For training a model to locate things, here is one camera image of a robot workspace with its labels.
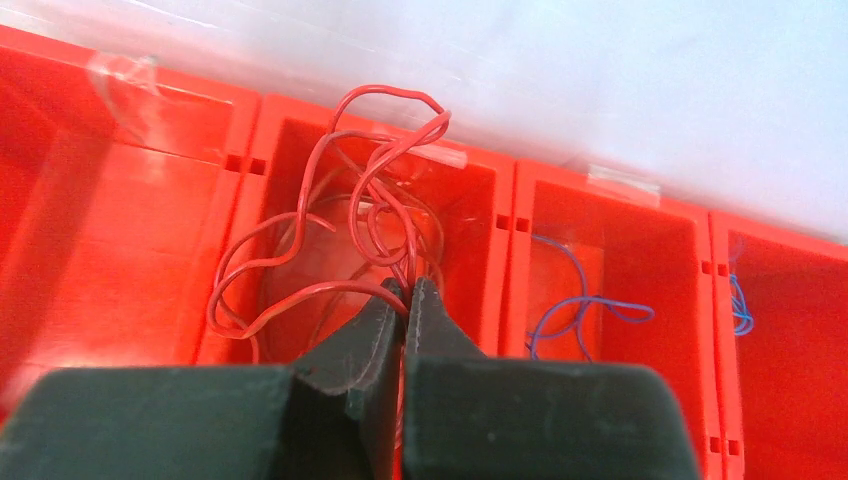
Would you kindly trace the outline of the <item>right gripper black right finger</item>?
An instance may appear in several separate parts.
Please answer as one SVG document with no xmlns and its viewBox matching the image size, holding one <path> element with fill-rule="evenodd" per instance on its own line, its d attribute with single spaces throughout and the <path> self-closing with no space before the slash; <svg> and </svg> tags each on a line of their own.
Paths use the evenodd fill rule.
<svg viewBox="0 0 848 480">
<path fill-rule="evenodd" d="M 487 356 L 426 278 L 410 307 L 405 478 L 700 477 L 680 404 L 656 371 Z"/>
</svg>

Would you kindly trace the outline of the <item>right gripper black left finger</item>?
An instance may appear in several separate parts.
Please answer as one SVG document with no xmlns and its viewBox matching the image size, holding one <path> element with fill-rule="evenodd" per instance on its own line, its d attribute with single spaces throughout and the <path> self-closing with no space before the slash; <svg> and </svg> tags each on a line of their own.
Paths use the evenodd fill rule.
<svg viewBox="0 0 848 480">
<path fill-rule="evenodd" d="M 401 316 L 372 298 L 288 365 L 66 368 L 1 433 L 5 479 L 387 479 Z"/>
</svg>

